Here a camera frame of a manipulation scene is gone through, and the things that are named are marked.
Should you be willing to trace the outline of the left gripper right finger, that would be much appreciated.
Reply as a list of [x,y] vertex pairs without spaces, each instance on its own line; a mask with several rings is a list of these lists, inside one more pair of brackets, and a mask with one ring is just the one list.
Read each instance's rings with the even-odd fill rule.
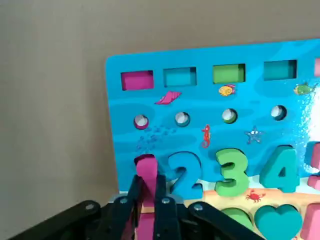
[[262,237],[214,206],[196,201],[185,206],[167,194],[166,177],[156,177],[155,240],[261,240]]

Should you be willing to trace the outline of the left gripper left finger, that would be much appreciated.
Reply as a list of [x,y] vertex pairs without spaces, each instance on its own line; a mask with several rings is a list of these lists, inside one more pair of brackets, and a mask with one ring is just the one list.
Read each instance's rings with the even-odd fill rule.
[[101,206],[82,201],[13,236],[14,240],[132,240],[138,226],[145,183],[135,175],[128,193]]

